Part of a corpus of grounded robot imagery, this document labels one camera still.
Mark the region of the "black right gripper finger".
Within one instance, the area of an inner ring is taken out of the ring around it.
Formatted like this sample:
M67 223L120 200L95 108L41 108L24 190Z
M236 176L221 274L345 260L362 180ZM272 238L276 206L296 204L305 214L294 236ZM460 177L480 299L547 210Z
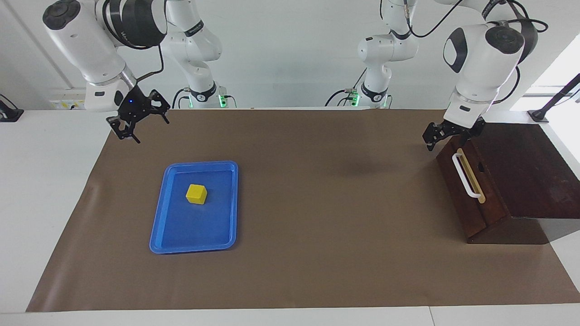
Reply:
M135 136L134 130L137 122L134 120L123 120L120 116L107 117L107 123L116 136L120 139L133 139L137 144L141 141Z
M166 117L166 114L170 110L171 106L166 101L166 99L157 90L151 90L150 93L150 114L159 115L164 120L166 124L170 124L170 121Z

